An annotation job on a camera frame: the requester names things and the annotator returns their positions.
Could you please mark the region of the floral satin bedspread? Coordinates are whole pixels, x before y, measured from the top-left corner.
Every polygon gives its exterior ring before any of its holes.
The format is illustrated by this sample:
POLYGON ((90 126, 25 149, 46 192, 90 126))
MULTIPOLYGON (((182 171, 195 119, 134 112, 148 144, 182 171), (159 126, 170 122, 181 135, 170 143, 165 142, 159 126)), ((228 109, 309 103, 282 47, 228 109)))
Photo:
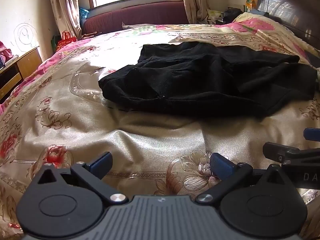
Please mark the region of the floral satin bedspread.
POLYGON ((319 94, 295 101, 264 119, 236 119, 238 105, 201 102, 200 113, 227 113, 211 122, 121 109, 98 86, 105 75, 138 61, 145 44, 208 42, 297 55, 319 66, 313 47, 283 25, 244 13, 226 26, 150 25, 75 42, 62 48, 1 104, 1 239, 20 239, 16 205, 45 163, 68 168, 108 151, 104 181, 128 196, 197 194, 217 183, 209 158, 267 168, 263 144, 318 148, 303 131, 319 126, 319 94))

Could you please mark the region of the blue bag by bench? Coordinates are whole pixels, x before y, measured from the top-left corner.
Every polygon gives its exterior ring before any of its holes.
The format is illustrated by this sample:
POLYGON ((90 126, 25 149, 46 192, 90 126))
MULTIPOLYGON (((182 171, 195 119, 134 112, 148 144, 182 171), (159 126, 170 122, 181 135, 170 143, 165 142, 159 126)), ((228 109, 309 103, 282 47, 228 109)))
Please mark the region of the blue bag by bench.
POLYGON ((83 28, 85 21, 87 20, 87 16, 89 11, 85 8, 79 8, 79 16, 80 16, 80 27, 83 28))

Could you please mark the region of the dark wooden headboard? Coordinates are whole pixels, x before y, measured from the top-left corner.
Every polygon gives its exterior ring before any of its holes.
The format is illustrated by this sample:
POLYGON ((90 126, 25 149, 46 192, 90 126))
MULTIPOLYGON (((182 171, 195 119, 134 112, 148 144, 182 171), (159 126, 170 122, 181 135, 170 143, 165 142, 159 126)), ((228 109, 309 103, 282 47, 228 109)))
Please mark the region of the dark wooden headboard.
POLYGON ((319 49, 319 0, 258 0, 258 10, 319 49))

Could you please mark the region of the left beige curtain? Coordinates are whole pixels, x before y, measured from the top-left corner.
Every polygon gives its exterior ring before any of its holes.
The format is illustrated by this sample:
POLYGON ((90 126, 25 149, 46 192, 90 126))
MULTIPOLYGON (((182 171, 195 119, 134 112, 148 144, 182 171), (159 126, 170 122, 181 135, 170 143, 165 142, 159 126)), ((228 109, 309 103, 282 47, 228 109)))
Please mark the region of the left beige curtain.
POLYGON ((81 37, 78 0, 50 0, 57 28, 62 33, 70 32, 78 40, 81 37))

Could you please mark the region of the black bag on nightstand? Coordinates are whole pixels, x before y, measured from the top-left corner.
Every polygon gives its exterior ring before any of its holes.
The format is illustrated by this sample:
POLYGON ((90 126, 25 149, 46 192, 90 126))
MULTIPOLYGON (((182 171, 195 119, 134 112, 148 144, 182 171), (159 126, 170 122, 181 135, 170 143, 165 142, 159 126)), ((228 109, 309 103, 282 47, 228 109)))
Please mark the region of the black bag on nightstand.
POLYGON ((222 21, 224 24, 232 23, 242 13, 243 11, 239 8, 228 7, 228 9, 222 13, 222 21))

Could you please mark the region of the beige curtain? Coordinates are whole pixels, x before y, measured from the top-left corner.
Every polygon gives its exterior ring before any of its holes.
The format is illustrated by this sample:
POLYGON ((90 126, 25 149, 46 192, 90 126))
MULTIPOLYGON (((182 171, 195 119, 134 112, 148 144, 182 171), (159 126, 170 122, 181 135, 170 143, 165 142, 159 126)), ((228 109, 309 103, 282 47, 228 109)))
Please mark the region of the beige curtain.
POLYGON ((57 28, 62 33, 70 32, 78 40, 81 37, 78 0, 50 0, 57 28))
POLYGON ((207 18, 207 0, 183 0, 186 16, 190 24, 203 22, 207 18))

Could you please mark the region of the maroon padded bench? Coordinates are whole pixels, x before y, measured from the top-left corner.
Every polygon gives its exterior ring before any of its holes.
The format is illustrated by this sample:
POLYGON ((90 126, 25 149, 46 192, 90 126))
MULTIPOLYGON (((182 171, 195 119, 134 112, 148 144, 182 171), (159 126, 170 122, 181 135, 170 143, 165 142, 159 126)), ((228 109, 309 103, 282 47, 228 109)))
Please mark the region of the maroon padded bench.
POLYGON ((123 25, 136 24, 188 24, 182 1, 157 2, 135 5, 104 12, 85 20, 82 34, 111 33, 123 29, 123 25))

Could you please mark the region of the wooden bedside cabinet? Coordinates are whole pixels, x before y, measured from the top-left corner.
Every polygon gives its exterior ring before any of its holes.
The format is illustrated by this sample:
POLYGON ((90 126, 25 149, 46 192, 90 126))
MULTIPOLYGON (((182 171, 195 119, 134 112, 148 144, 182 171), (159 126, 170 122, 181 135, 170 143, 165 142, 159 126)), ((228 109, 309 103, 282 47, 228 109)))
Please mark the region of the wooden bedside cabinet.
POLYGON ((0 83, 1 103, 9 97, 14 88, 35 72, 41 63, 42 59, 39 54, 39 48, 35 47, 22 56, 15 58, 8 66, 3 67, 1 69, 0 83))

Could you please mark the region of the orange yellow toy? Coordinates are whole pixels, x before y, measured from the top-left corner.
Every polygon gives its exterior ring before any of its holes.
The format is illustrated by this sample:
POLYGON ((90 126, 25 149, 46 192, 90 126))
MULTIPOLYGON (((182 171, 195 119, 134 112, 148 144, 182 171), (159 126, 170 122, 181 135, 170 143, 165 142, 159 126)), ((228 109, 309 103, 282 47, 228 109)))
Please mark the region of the orange yellow toy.
POLYGON ((246 0, 245 1, 245 10, 247 12, 257 8, 257 0, 246 0))

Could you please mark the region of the right beige curtain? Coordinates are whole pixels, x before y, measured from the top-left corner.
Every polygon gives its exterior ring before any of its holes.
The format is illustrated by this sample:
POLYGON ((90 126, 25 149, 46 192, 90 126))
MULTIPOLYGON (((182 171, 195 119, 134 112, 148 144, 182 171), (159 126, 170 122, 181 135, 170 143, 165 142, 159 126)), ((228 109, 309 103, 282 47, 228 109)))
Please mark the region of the right beige curtain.
POLYGON ((207 18, 207 0, 183 0, 186 16, 190 24, 203 22, 207 18))

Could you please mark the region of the red gift bag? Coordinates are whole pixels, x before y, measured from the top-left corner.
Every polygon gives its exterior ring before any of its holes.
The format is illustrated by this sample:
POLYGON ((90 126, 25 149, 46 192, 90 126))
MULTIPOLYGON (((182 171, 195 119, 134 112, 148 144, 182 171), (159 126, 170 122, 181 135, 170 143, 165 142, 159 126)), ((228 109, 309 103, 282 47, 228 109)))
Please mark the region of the red gift bag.
POLYGON ((59 51, 61 48, 65 47, 66 45, 76 42, 77 38, 73 36, 69 31, 63 31, 61 40, 57 43, 56 51, 59 51))

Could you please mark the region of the black pants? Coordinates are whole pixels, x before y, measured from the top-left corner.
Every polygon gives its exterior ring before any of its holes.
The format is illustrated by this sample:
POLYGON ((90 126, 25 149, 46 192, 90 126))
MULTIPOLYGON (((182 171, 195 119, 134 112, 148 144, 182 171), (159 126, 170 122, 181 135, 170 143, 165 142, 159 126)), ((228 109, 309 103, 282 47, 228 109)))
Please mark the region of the black pants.
POLYGON ((204 42, 145 44, 138 62, 99 80, 103 96, 125 109, 225 119, 270 116, 312 100, 317 71, 297 55, 204 42))

